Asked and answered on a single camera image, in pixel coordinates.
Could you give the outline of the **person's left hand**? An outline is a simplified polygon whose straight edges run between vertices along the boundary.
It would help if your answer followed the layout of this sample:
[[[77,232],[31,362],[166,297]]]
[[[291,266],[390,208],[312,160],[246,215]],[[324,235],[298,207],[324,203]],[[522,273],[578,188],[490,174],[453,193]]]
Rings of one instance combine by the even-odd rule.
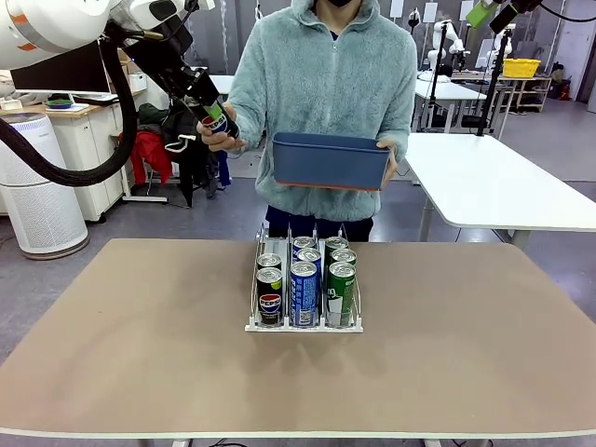
[[[398,153],[398,146],[391,140],[380,140],[376,145],[379,149],[388,151],[386,169],[380,187],[380,189],[383,190],[387,187],[397,173],[398,162],[396,159],[396,154]]]

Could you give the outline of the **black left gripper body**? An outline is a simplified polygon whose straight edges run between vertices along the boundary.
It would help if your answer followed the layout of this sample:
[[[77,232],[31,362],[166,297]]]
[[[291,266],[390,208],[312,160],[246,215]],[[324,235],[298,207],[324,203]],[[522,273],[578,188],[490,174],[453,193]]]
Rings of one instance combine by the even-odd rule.
[[[184,60],[192,43],[184,26],[161,39],[145,37],[138,42],[138,66],[170,96],[191,107],[211,107],[219,100],[218,89],[205,69],[193,69]]]

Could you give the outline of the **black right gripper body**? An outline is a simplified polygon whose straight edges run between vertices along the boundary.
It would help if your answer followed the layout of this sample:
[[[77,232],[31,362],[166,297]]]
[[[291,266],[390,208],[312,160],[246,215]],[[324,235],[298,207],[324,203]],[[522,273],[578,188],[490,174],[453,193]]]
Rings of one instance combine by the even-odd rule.
[[[533,11],[542,3],[542,0],[509,0],[505,10],[511,14],[525,14]]]

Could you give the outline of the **person's right hand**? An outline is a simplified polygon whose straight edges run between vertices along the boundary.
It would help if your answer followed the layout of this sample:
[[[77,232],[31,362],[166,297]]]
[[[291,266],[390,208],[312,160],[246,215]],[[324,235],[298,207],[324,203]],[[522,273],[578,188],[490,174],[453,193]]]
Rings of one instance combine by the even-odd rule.
[[[200,135],[201,141],[205,143],[212,152],[235,152],[241,151],[248,146],[248,143],[245,140],[233,138],[225,132],[213,133],[200,122],[197,123],[196,131]]]

